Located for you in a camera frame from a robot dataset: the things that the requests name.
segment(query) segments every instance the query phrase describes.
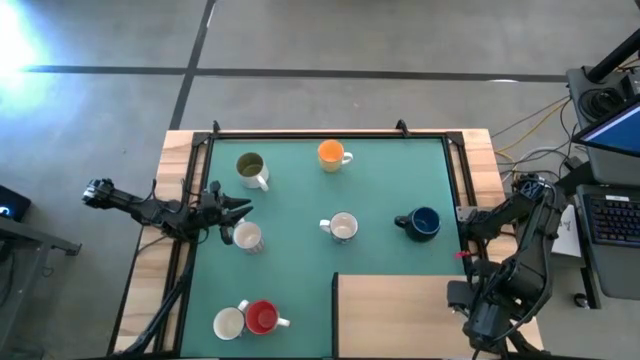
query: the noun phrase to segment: red mug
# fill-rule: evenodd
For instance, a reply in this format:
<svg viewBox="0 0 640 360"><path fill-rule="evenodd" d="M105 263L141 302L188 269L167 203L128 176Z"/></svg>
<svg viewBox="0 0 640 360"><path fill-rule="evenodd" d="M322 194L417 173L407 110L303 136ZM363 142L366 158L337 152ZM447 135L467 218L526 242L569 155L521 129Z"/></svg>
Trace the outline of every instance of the red mug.
<svg viewBox="0 0 640 360"><path fill-rule="evenodd" d="M289 327L291 322L280 317L275 305L267 300L258 300L247 309L247 328L256 335L266 335L278 326Z"/></svg>

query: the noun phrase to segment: white mug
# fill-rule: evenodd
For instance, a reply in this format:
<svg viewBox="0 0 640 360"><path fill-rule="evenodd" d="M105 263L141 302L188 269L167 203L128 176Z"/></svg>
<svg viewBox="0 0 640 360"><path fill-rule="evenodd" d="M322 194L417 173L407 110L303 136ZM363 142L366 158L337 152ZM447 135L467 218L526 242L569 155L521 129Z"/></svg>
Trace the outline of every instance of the white mug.
<svg viewBox="0 0 640 360"><path fill-rule="evenodd" d="M320 229L331 234L341 244L349 242L358 232L358 220L348 212L339 212L331 220L320 220Z"/></svg>
<svg viewBox="0 0 640 360"><path fill-rule="evenodd" d="M249 254L264 250L262 230L255 223L240 219L233 229L233 242Z"/></svg>
<svg viewBox="0 0 640 360"><path fill-rule="evenodd" d="M256 153L243 154L236 162L236 171L245 187L269 191L269 185L267 185L269 169L260 155Z"/></svg>
<svg viewBox="0 0 640 360"><path fill-rule="evenodd" d="M213 319L213 332L222 340L239 338L245 331L244 310L249 305L242 300L237 308L224 308Z"/></svg>

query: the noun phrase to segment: green tabletop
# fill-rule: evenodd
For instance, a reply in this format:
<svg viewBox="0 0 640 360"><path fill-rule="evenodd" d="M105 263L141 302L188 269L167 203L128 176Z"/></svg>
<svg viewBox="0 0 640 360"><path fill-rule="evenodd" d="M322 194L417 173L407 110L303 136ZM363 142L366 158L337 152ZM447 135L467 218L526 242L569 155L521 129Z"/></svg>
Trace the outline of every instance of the green tabletop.
<svg viewBox="0 0 640 360"><path fill-rule="evenodd" d="M343 274L463 275L460 241L442 140L343 139L354 160L337 173L318 164L319 140L215 140L208 181L250 198L264 252L226 246L217 228L198 246L181 355L184 357L326 357L331 355L331 280ZM262 155L270 190L246 189L235 171L245 152ZM419 206L441 218L428 243L411 241L393 219ZM334 242L318 223L352 213L359 230ZM223 341L216 313L241 300L274 303L290 328Z"/></svg>

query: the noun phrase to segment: white paper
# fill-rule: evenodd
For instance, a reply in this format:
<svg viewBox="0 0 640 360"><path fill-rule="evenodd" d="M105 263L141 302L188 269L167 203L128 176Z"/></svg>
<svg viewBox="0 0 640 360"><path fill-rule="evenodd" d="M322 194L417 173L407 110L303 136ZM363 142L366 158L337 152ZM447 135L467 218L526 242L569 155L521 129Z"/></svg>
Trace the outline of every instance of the white paper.
<svg viewBox="0 0 640 360"><path fill-rule="evenodd" d="M582 257L580 239L578 238L578 222L573 205L567 206L560 218L558 238L553 243L551 252L575 257Z"/></svg>

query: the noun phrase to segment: computer monitor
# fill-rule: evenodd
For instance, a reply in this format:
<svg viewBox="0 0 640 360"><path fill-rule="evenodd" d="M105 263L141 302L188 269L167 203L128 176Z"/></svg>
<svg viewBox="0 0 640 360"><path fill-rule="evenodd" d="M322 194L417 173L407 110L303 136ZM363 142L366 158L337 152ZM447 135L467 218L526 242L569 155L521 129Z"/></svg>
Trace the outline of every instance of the computer monitor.
<svg viewBox="0 0 640 360"><path fill-rule="evenodd" d="M573 142L598 149L640 157L640 96L622 108L582 129Z"/></svg>

